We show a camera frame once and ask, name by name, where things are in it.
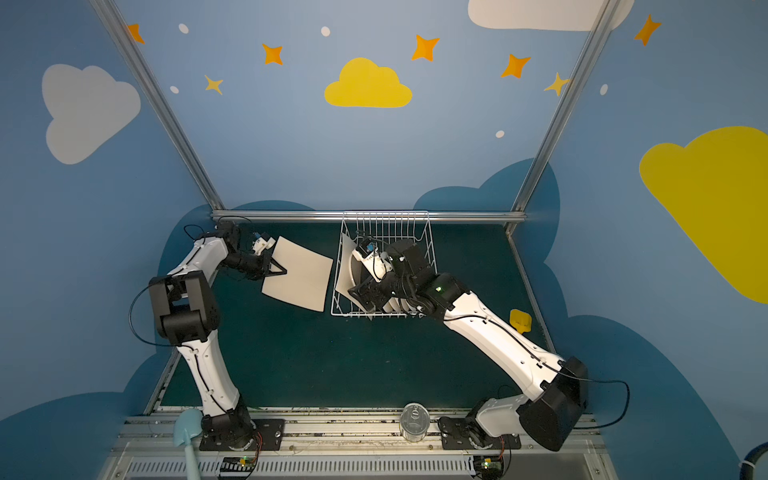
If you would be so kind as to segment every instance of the black hose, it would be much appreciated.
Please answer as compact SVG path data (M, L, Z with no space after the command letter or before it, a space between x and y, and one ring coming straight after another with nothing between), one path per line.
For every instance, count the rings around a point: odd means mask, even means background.
M746 457L744 457L744 460L740 463L739 480L752 480L755 475L755 465L765 452L768 452L768 442L758 445L746 454Z

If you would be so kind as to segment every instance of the yellow object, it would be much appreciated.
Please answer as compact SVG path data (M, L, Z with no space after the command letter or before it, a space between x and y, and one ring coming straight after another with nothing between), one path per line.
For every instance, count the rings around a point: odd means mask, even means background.
M640 162L645 186L725 280L768 303L768 135L725 127Z
M210 78L208 78L208 75L205 76L205 79L208 80L208 86L205 87L206 90L215 90L219 92L219 95L221 95L221 90L219 90L219 85L221 85L221 82L223 80L219 81L213 81Z
M554 84L546 87L544 91L554 90L558 93L558 97L559 97L561 90L563 88L563 85L567 84L569 81L571 81L570 78L566 78L565 80L563 80L562 78L560 78L560 72L557 72L554 74Z
M512 325L518 333L531 331L531 316L521 310L512 310L509 312L509 324Z
M520 78L520 76L523 75L523 67L530 59L531 57L517 58L514 55L509 55L509 64L507 65L507 69L504 70L504 73L502 73L502 78L509 75L514 75L515 77Z
M339 81L326 87L326 101L337 107L403 107L411 89L400 83L394 70L368 58L355 58L341 69Z
M261 46L264 47L264 51L266 52L266 58L264 59L265 65L270 63L277 63L278 65L283 64L283 61L280 60L280 52L283 50L283 47L270 48L265 44L261 44Z
M141 35L139 35L139 24L138 23L135 24L135 25L128 25L128 31L131 33L131 37L133 37L135 41L137 41L137 42L139 42L141 44L144 43L144 39L141 37Z
M642 30L640 30L637 35L634 36L635 40L642 40L643 46L648 45L648 40L650 39L650 36L654 34L657 28L661 26L661 23L656 23L653 20L650 19L650 15L648 15L648 20L645 21L645 25L643 25Z
M435 48L435 45L437 45L439 40L439 38L425 40L424 38L421 38L417 35L416 51L413 52L413 58L411 58L411 60L416 60L417 58L426 58L427 60L432 61L432 50Z

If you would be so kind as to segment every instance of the dish rack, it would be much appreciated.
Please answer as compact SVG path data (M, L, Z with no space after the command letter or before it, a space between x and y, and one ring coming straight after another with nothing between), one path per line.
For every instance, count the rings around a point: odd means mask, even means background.
M414 240L419 245L419 249L425 252L424 257L427 263L437 273L435 245L432 242L432 226L429 224L429 212L426 210L345 211L342 214L339 253L336 256L336 274L333 280L334 290L331 302L331 315L368 317L370 319L373 317L414 316L415 312L413 311L411 313L403 311L366 312L335 290L343 264L342 251L345 235L355 243L357 243L358 237L362 235L368 235L387 243L403 239Z

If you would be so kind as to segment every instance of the robotic arm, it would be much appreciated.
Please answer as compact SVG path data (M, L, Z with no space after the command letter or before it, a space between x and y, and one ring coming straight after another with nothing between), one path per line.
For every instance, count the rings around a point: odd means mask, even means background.
M240 240L236 223L220 222L216 232L195 240L179 266L149 283L157 333L177 347L190 367L203 400L204 443L215 445L212 449L248 449L254 433L248 409L221 355L221 316L210 281L221 265L252 280L287 273L272 258L274 239L257 235L252 253L239 251Z
M470 439L482 448L493 437L525 430L541 446L558 451L587 406L586 381L580 380L587 378L586 366L575 357L566 362L523 337L453 275L436 274L412 240L398 240L381 252L371 240L363 237L354 253L371 276L350 295L367 310L404 299L404 310L443 321L522 389L519 396L479 403L467 418Z

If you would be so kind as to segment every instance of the star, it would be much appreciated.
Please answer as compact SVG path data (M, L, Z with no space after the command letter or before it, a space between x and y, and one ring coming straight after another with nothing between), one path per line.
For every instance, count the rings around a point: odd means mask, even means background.
M135 41L143 44L144 39L139 35L139 24L136 25L128 25L128 31L131 33L131 37L134 38Z
M219 90L219 85L223 80L219 81L213 81L210 78L208 78L208 75L205 76L205 79L208 80L208 86L205 87L206 90L215 90L219 92L219 95L221 95L221 90Z
M283 47L275 47L275 48L269 48L265 44L261 44L262 47L264 47L264 51L266 52L266 59L264 60L264 64L268 63L277 63L278 65L282 65L283 61L280 60L280 50L283 50Z
M426 58L429 61L432 61L432 49L437 45L437 42L440 41L439 38L433 38L432 40L425 40L424 38L416 36L416 51L413 52L413 58L411 60L416 60L417 58Z
M554 84L546 87L544 89L544 91L554 90L554 91L556 91L558 93L558 97L559 97L560 93L561 93L561 90L563 88L563 85L567 84L569 81L571 81L571 79L570 78L566 78L565 80L563 80L562 78L560 78L560 72L554 74L554 76L555 76Z
M643 46L648 45L648 39L660 26L661 26L661 23L654 22L653 20L650 19L650 15L648 15L648 20L645 21L645 25L643 25L643 29L640 30L637 33L637 35L635 35L634 39L642 40Z
M531 57L517 58L514 55L509 55L509 65L507 65L507 69L502 73L502 78L509 75L514 75L515 77L520 78L520 75L523 74L523 67L530 59Z

